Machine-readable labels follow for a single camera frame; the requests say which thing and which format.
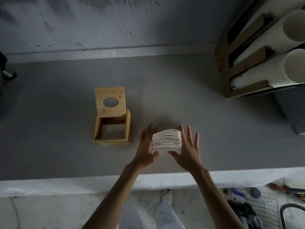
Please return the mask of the blue and white packet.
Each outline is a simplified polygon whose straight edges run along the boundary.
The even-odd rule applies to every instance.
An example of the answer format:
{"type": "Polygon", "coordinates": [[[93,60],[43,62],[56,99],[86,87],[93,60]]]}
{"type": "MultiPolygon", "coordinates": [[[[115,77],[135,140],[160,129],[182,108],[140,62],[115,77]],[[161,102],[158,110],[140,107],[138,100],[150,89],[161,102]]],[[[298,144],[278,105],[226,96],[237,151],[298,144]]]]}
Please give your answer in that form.
{"type": "Polygon", "coordinates": [[[246,202],[245,193],[237,190],[236,188],[229,189],[229,196],[230,196],[230,200],[236,203],[244,204],[246,202]]]}

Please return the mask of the wooden napkin box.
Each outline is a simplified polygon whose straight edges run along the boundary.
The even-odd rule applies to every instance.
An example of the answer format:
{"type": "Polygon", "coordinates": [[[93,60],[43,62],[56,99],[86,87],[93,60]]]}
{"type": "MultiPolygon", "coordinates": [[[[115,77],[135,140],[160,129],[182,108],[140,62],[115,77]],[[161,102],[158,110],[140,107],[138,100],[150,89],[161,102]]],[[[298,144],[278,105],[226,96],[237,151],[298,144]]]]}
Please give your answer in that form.
{"type": "Polygon", "coordinates": [[[131,116],[129,109],[126,109],[126,113],[120,117],[100,118],[100,117],[96,116],[92,140],[94,142],[100,143],[101,145],[131,143],[132,142],[132,116],[131,116]],[[118,125],[118,124],[125,124],[124,138],[117,138],[117,139],[103,139],[102,138],[102,127],[104,125],[118,125]]]}

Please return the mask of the stack of white paper napkins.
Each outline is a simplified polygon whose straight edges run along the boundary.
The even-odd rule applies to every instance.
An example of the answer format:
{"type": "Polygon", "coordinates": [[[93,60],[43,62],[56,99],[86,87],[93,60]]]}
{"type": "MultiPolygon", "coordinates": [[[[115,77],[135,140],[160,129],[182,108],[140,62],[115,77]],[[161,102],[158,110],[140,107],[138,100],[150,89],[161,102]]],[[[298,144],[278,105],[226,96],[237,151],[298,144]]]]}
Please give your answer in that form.
{"type": "Polygon", "coordinates": [[[153,134],[153,151],[180,151],[182,149],[181,131],[167,129],[153,134]]]}

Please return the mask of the wooden lid with oval hole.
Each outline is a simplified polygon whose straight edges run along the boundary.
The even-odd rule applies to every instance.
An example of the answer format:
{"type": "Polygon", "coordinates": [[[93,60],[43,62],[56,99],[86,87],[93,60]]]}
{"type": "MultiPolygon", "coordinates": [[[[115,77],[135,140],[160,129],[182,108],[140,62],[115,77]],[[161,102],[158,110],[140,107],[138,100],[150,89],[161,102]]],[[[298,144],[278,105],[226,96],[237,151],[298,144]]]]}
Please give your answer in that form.
{"type": "Polygon", "coordinates": [[[126,100],[124,87],[95,88],[95,99],[98,118],[122,117],[126,114],[126,100]],[[106,107],[104,100],[115,98],[118,104],[114,107],[106,107]]]}

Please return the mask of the person's left hand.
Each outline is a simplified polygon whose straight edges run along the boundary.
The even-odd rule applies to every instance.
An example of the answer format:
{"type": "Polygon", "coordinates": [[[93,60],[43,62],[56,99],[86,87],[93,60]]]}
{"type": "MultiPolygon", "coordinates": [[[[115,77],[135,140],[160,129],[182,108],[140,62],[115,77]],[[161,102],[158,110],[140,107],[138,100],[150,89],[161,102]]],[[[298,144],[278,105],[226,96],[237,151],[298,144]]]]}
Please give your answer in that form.
{"type": "Polygon", "coordinates": [[[157,132],[157,128],[152,125],[147,126],[141,133],[139,146],[130,165],[137,174],[152,165],[151,154],[152,150],[152,136],[157,132]]]}

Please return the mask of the orange handled tool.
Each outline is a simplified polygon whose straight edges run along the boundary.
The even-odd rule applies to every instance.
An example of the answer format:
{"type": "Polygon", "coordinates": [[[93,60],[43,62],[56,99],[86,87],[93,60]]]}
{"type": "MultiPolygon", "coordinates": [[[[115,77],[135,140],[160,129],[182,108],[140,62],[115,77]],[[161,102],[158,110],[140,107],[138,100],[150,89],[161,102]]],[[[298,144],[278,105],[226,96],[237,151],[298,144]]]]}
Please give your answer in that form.
{"type": "Polygon", "coordinates": [[[301,202],[305,203],[305,189],[291,188],[291,187],[289,187],[285,184],[283,186],[280,186],[280,185],[277,185],[275,183],[269,183],[268,187],[271,190],[280,192],[284,195],[287,195],[288,197],[290,197],[292,199],[295,199],[295,200],[298,200],[298,201],[301,201],[301,202]]]}

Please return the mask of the person's right hand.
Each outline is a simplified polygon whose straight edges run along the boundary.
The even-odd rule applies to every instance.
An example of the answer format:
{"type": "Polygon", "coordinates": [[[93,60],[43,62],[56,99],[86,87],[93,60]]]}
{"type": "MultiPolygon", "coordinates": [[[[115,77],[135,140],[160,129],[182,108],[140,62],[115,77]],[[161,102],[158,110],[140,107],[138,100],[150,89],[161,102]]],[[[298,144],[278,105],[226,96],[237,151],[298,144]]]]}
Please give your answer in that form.
{"type": "Polygon", "coordinates": [[[196,133],[193,146],[191,147],[188,145],[187,135],[185,135],[182,124],[179,125],[179,130],[181,131],[182,149],[180,152],[181,162],[177,164],[192,176],[196,176],[204,169],[199,153],[199,133],[196,133]]]}

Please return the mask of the person's right forearm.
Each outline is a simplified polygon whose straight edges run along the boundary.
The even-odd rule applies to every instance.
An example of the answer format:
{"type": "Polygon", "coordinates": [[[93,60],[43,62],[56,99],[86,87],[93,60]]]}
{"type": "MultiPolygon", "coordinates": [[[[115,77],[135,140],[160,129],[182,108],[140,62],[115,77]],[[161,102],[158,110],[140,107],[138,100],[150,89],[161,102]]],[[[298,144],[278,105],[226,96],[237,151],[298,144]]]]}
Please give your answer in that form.
{"type": "Polygon", "coordinates": [[[193,176],[208,207],[216,229],[245,229],[241,220],[215,185],[210,173],[202,166],[191,166],[193,176]]]}

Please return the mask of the wooden cup dispenser rack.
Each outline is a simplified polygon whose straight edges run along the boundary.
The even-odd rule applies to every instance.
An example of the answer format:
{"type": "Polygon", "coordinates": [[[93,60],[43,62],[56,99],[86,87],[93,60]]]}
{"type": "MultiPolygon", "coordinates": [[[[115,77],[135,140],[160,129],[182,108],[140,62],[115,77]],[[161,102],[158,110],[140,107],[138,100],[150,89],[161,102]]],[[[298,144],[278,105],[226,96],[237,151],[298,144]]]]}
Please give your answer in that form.
{"type": "MultiPolygon", "coordinates": [[[[256,65],[282,55],[276,55],[273,50],[264,46],[239,63],[233,64],[235,59],[239,57],[253,41],[269,30],[288,13],[300,9],[305,10],[305,0],[248,0],[235,20],[225,31],[223,31],[214,50],[214,56],[226,98],[256,95],[258,93],[302,85],[296,84],[274,88],[269,86],[267,81],[264,80],[237,90],[231,88],[232,79],[240,76],[256,65]]],[[[287,52],[300,49],[301,45],[287,52]]]]}

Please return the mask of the person's white shoe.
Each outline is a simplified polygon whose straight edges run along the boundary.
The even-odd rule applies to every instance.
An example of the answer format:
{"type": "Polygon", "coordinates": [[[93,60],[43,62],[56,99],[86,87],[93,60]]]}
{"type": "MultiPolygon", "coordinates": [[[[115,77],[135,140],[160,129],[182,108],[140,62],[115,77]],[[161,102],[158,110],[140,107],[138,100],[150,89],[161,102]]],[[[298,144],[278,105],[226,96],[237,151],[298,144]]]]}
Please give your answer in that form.
{"type": "Polygon", "coordinates": [[[170,189],[163,190],[162,195],[161,195],[161,203],[163,203],[163,202],[167,202],[169,204],[172,204],[173,193],[170,189]]]}

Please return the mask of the person's left forearm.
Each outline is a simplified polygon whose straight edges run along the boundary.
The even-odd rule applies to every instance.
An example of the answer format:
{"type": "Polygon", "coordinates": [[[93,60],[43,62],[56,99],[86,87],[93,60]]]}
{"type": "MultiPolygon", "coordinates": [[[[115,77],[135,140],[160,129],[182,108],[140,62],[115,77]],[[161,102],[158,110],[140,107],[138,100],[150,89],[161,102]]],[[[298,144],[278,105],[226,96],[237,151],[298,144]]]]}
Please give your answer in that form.
{"type": "Polygon", "coordinates": [[[126,165],[120,177],[82,229],[116,229],[123,206],[143,167],[136,162],[126,165]]]}

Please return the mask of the grey round object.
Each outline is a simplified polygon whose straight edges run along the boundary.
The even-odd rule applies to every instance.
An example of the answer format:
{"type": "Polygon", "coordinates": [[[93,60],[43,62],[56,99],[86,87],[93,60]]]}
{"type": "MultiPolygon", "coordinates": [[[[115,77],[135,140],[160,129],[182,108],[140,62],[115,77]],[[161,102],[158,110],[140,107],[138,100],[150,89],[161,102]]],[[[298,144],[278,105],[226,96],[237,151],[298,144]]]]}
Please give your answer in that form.
{"type": "Polygon", "coordinates": [[[254,198],[254,199],[259,199],[261,197],[261,192],[259,189],[255,188],[255,187],[251,187],[249,189],[249,193],[250,195],[254,198]]]}

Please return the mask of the stack of white paper cups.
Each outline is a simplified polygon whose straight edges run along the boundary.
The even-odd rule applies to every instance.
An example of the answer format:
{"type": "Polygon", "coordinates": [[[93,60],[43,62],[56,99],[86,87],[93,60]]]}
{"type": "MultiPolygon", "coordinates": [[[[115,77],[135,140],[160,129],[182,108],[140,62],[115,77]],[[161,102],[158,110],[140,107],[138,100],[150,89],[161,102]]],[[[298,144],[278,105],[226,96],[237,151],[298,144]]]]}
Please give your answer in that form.
{"type": "Polygon", "coordinates": [[[294,10],[253,41],[249,47],[235,59],[233,64],[239,63],[264,46],[269,47],[278,55],[283,54],[304,42],[305,10],[294,10]]]}
{"type": "Polygon", "coordinates": [[[256,65],[232,79],[231,88],[241,89],[266,80],[274,88],[305,83],[305,49],[295,49],[256,65]]]}

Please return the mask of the person's white trousers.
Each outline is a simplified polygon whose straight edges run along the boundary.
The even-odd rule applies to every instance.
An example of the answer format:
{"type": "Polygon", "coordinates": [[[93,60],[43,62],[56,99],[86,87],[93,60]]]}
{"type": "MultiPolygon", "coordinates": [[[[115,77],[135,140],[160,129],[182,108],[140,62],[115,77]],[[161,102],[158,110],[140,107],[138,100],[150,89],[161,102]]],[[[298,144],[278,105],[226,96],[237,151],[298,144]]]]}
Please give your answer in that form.
{"type": "MultiPolygon", "coordinates": [[[[177,217],[169,200],[162,201],[156,211],[155,224],[157,229],[185,229],[177,217]]],[[[138,209],[129,203],[124,204],[118,229],[148,229],[138,209]]]]}

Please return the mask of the pile of dark clutter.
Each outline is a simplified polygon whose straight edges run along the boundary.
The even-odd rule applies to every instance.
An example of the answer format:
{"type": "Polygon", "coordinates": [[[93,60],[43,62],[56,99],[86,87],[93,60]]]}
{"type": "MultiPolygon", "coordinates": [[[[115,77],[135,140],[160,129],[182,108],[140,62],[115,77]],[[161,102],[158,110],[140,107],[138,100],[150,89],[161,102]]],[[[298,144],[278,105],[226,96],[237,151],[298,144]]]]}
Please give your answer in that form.
{"type": "Polygon", "coordinates": [[[238,203],[232,200],[227,200],[227,202],[241,220],[245,229],[264,229],[262,221],[250,204],[246,202],[238,203]]]}

